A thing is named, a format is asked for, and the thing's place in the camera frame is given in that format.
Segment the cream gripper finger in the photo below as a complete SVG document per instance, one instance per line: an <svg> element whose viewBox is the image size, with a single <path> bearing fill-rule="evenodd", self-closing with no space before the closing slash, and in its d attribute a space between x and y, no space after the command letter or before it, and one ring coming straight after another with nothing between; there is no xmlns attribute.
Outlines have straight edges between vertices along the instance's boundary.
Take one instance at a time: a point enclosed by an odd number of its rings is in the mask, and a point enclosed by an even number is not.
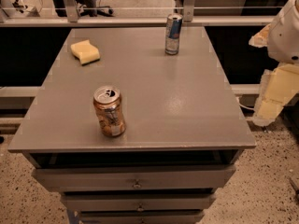
<svg viewBox="0 0 299 224"><path fill-rule="evenodd" d="M267 24L265 27L255 34L250 40L249 44L256 48L263 48L268 46L268 35L269 35L270 25Z"/></svg>
<svg viewBox="0 0 299 224"><path fill-rule="evenodd" d="M254 106L252 121L255 125L265 127L274 122L283 106L258 98Z"/></svg>

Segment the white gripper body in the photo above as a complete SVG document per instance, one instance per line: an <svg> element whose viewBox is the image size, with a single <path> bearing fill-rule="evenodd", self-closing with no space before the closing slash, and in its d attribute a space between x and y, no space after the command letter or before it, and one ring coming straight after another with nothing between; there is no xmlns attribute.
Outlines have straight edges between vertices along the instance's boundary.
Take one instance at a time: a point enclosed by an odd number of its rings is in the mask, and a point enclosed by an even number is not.
<svg viewBox="0 0 299 224"><path fill-rule="evenodd" d="M274 104L287 104L299 92L299 66L280 63L271 73L264 99Z"/></svg>

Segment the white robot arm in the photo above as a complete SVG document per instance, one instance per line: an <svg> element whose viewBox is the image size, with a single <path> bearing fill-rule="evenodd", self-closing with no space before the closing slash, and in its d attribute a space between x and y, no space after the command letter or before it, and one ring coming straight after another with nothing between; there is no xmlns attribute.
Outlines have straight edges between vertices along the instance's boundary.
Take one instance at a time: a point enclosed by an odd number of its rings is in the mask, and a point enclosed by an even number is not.
<svg viewBox="0 0 299 224"><path fill-rule="evenodd" d="M263 72L252 118L255 125L268 126L299 92L299 0L289 0L249 44L267 47L268 56L278 61L273 71Z"/></svg>

